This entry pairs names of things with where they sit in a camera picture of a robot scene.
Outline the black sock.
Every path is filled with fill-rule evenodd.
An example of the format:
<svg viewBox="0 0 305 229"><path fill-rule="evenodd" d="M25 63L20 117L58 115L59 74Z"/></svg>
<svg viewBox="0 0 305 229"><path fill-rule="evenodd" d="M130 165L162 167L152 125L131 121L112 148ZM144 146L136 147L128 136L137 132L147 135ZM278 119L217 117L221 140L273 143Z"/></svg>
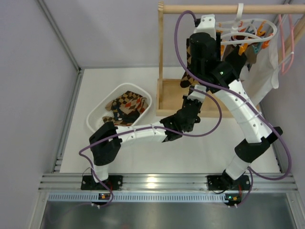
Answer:
<svg viewBox="0 0 305 229"><path fill-rule="evenodd" d="M238 74L240 74L242 68L247 62L245 53L243 52L242 54L239 54L239 50L240 46L235 46L234 49L224 58L224 61L231 64L231 66Z"/></svg>

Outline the white clip sock hanger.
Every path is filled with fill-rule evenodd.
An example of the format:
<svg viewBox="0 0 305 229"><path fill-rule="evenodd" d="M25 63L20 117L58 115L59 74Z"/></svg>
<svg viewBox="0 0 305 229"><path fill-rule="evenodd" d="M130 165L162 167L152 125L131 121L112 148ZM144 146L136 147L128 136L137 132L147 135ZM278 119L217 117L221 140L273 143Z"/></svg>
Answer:
<svg viewBox="0 0 305 229"><path fill-rule="evenodd" d="M233 21L217 22L216 31L221 34L221 56L225 56L227 49L237 48L238 54L242 55L250 46L254 53L258 54L262 49L269 46L271 40L277 35L277 26L260 18L243 19L244 5L238 4L237 14Z"/></svg>

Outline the tan brown sock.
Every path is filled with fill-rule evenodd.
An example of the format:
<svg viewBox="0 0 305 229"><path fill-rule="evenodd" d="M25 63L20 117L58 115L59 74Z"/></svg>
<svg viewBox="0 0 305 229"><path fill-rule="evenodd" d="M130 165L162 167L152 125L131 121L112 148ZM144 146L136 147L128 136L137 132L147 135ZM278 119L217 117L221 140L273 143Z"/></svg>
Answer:
<svg viewBox="0 0 305 229"><path fill-rule="evenodd" d="M225 61L226 57L235 49L234 45L226 45L224 53L223 53L223 57L222 57L222 61Z"/></svg>

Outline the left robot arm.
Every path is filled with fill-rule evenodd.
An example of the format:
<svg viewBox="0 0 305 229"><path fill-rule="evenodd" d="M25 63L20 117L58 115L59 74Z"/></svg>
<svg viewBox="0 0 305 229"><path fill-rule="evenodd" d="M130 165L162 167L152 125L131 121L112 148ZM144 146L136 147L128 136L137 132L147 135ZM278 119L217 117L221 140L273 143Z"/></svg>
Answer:
<svg viewBox="0 0 305 229"><path fill-rule="evenodd" d="M93 155L92 177L95 183L108 179L109 164L113 162L121 147L142 142L171 142L193 131L200 122L199 113L205 100L204 94L191 92L183 96L183 105L175 114L148 125L115 126L107 122L89 138Z"/></svg>

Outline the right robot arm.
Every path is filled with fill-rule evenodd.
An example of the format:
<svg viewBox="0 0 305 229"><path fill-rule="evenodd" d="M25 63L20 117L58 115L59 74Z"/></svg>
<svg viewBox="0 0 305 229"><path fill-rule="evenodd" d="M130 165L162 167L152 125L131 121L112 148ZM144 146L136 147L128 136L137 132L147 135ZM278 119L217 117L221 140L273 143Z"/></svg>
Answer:
<svg viewBox="0 0 305 229"><path fill-rule="evenodd" d="M235 156L220 178L222 188L229 189L278 137L259 118L258 110L239 79L247 61L246 55L239 54L239 48L235 47L222 61L220 42L219 33L215 38L205 32L192 34L189 38L189 71L200 80L218 86L207 86L207 90L222 101L244 134L244 140L235 147Z"/></svg>

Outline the argyle socks in basket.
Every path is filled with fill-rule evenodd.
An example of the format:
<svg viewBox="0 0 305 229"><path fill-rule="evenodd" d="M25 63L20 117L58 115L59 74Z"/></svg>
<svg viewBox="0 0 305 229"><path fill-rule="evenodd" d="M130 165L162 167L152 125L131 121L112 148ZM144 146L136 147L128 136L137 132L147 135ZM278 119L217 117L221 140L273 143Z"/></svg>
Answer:
<svg viewBox="0 0 305 229"><path fill-rule="evenodd" d="M126 91L107 103L105 109L113 116L104 116L104 123L113 122L116 126L131 126L148 108L147 98L132 91Z"/></svg>

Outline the pink clothes hanger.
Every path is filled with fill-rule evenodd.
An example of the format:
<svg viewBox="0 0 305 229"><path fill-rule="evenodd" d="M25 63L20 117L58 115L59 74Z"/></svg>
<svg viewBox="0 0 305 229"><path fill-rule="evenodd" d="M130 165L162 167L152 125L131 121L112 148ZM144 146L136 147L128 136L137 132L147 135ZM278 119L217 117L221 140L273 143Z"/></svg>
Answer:
<svg viewBox="0 0 305 229"><path fill-rule="evenodd" d="M285 40L284 37L284 21L285 18L288 17L289 20L289 29L290 29L290 35ZM294 43L294 25L293 25L293 19L291 14L285 15L284 17L281 16L281 14L278 15L278 21L279 21L279 30L280 30L280 37L281 37L281 43L282 43L282 60L280 62L281 66L281 73L282 75L285 75L289 69L291 68L293 61L294 61L294 55L295 55L295 43Z"/></svg>

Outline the wooden clothes rack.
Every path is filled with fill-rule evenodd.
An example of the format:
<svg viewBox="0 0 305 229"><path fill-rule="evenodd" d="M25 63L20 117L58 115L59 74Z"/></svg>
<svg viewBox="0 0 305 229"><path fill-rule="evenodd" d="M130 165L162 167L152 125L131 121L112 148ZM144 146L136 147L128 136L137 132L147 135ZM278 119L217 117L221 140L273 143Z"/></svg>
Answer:
<svg viewBox="0 0 305 229"><path fill-rule="evenodd" d="M186 88L181 88L180 80L164 78L163 45L164 45L164 15L180 14L185 10L192 10L196 14L236 14L237 4L204 4L204 5L166 5L158 3L158 35L159 35L159 79L157 81L156 115L170 116L182 105L182 96L187 93ZM304 4L252 4L245 5L243 14L304 14Z"/></svg>

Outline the brown argyle sock left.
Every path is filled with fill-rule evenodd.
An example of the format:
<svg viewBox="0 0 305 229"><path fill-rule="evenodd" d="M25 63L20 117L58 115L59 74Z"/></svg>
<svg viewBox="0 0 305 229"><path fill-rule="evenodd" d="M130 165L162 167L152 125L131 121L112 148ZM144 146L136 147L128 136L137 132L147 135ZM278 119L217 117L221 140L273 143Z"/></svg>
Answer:
<svg viewBox="0 0 305 229"><path fill-rule="evenodd" d="M190 45L189 45L189 38L186 39L186 60L187 60L187 68L189 69L190 64L191 64L191 53L190 53ZM184 72L181 81L180 81L180 86L182 88L187 88L191 85L195 85L198 82L192 78L187 72Z"/></svg>

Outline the white cloth garment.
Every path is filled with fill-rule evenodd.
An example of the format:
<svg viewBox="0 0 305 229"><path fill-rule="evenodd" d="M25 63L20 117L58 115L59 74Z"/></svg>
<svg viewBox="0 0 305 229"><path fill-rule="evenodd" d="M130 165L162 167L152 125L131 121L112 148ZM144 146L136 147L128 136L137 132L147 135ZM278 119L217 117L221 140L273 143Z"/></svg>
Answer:
<svg viewBox="0 0 305 229"><path fill-rule="evenodd" d="M251 69L244 67L240 74L243 88L252 103L257 106L272 90L279 87L278 81L278 34L269 42L269 46L262 49Z"/></svg>

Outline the white plastic laundry basket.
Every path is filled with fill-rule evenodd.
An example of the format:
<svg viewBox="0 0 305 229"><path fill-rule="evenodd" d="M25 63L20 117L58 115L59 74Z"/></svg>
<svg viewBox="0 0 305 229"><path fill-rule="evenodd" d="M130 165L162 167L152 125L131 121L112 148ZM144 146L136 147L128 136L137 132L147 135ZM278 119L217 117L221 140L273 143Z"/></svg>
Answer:
<svg viewBox="0 0 305 229"><path fill-rule="evenodd" d="M148 114L151 106L152 97L148 92L132 83L123 83L90 111L86 124L93 133L106 122L133 126Z"/></svg>

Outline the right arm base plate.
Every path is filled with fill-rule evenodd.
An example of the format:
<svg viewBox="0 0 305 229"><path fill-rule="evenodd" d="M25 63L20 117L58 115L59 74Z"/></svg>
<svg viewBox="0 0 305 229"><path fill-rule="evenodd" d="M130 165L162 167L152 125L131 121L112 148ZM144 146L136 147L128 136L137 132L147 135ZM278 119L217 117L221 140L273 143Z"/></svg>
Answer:
<svg viewBox="0 0 305 229"><path fill-rule="evenodd" d="M251 181L249 176L242 175L237 180L233 180L230 176L225 175L209 175L207 176L209 191L229 191L229 190L249 190Z"/></svg>

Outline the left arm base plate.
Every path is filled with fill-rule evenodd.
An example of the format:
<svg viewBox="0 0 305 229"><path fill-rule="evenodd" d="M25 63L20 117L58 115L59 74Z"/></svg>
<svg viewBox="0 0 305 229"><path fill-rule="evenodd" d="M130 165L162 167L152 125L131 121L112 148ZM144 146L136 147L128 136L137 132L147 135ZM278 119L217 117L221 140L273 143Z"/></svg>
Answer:
<svg viewBox="0 0 305 229"><path fill-rule="evenodd" d="M120 190L123 185L123 176L110 175L103 184L111 191ZM82 177L81 190L106 190L106 188L100 182L96 182L92 175L87 175Z"/></svg>

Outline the aluminium mounting rail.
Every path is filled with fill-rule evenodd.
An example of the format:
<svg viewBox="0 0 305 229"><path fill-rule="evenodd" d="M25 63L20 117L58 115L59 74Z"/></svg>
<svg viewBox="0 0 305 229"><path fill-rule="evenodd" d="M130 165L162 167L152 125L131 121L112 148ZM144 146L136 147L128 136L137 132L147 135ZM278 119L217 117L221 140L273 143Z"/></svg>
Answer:
<svg viewBox="0 0 305 229"><path fill-rule="evenodd" d="M81 190L82 177L87 174L45 174L39 191L48 194L49 201L112 202L182 202L225 203L235 205L250 194L280 194L297 192L292 175L270 181L246 174L249 190L209 191L206 174L114 174L123 176L120 190Z"/></svg>

